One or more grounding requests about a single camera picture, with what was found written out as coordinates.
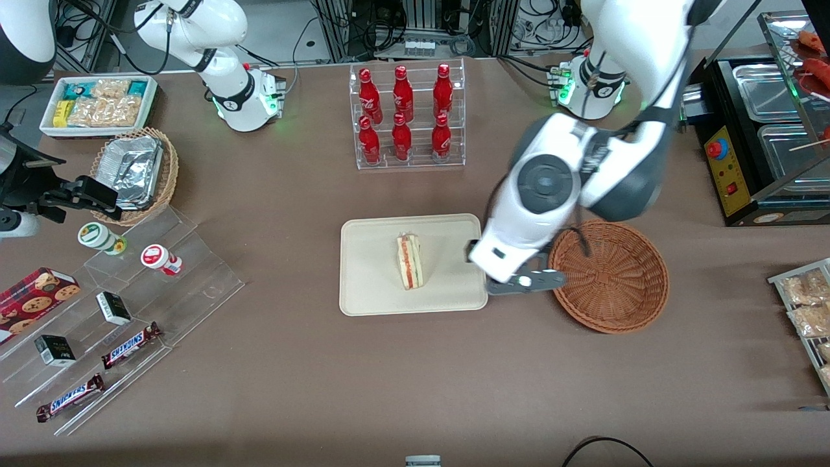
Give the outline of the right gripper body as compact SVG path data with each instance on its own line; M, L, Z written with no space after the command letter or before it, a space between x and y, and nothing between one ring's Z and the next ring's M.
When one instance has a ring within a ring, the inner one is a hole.
M48 156L11 135L3 127L2 136L2 208L16 211L39 211L39 197L51 189L62 188L62 178L54 166L65 160Z

